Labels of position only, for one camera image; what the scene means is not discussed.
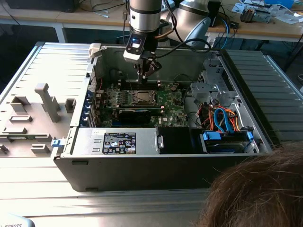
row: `motherboard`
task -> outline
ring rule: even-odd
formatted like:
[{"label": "motherboard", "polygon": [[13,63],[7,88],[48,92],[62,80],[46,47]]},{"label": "motherboard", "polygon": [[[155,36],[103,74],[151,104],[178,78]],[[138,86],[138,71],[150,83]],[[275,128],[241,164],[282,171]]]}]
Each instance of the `motherboard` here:
[{"label": "motherboard", "polygon": [[111,84],[100,96],[100,127],[188,126],[182,102],[185,90],[174,83],[144,89],[135,83],[125,89]]}]

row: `blue cable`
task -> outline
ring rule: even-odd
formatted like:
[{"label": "blue cable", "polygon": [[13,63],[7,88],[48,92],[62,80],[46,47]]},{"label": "blue cable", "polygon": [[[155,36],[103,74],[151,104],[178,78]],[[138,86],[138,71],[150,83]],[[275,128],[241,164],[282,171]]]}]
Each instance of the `blue cable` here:
[{"label": "blue cable", "polygon": [[226,35],[226,38],[225,38],[224,45],[221,47],[221,49],[223,49],[223,48],[226,46],[226,43],[227,43],[228,34],[229,34],[229,28],[228,28],[228,25],[227,25],[227,23],[226,23],[226,21],[225,21],[225,20],[223,20],[223,19],[221,18],[221,21],[223,21],[223,22],[225,23],[226,30],[227,30],[227,35]]},{"label": "blue cable", "polygon": [[214,111],[214,124],[215,124],[215,126],[217,126],[217,128],[220,129],[221,132],[224,132],[224,129],[218,124],[218,121],[217,121],[217,114],[218,114],[219,110],[221,110],[223,112],[224,120],[225,120],[225,126],[226,126],[227,131],[229,131],[230,133],[234,133],[234,131],[233,131],[233,129],[232,129],[232,127],[231,127],[231,125],[229,124],[229,121],[228,121],[228,114],[222,108],[218,108]]}]

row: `desk leg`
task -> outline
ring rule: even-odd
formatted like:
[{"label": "desk leg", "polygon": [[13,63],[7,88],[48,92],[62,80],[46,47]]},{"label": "desk leg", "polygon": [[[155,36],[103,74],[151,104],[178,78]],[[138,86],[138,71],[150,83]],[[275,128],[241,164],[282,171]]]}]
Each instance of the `desk leg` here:
[{"label": "desk leg", "polygon": [[65,34],[65,30],[62,23],[56,23],[54,25],[54,29],[56,30],[58,41],[60,43],[67,43],[67,38]]}]

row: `green motherboard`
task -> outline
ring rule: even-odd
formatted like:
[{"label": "green motherboard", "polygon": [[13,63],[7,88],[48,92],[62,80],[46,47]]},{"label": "green motherboard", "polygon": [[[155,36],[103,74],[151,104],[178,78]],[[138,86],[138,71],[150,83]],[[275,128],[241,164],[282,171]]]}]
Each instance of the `green motherboard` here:
[{"label": "green motherboard", "polygon": [[157,90],[124,90],[111,85],[104,90],[100,105],[100,126],[121,127],[119,110],[146,110],[151,120],[142,127],[188,126],[188,118],[182,104],[182,91],[176,84],[162,84]]}]

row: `blue latch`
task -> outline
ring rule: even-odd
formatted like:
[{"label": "blue latch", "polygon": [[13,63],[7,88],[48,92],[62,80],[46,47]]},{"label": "blue latch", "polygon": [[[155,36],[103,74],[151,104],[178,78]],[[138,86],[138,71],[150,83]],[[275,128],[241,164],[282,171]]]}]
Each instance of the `blue latch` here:
[{"label": "blue latch", "polygon": [[53,140],[51,145],[53,148],[62,148],[65,146],[65,139]]},{"label": "blue latch", "polygon": [[252,135],[252,133],[250,131],[248,131],[246,135],[250,141],[252,141],[254,139],[254,136]]},{"label": "blue latch", "polygon": [[206,131],[203,133],[204,140],[221,140],[220,133],[216,131]]}]

